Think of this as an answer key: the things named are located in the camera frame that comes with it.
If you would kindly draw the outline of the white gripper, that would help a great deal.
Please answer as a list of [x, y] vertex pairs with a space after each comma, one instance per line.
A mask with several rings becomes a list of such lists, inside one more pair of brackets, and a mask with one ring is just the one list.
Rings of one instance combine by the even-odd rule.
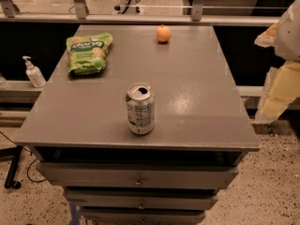
[[254, 44], [274, 47], [275, 54], [285, 60], [280, 68], [271, 67], [266, 75], [255, 122], [271, 124], [300, 97], [300, 0], [294, 2], [280, 17], [256, 37]]

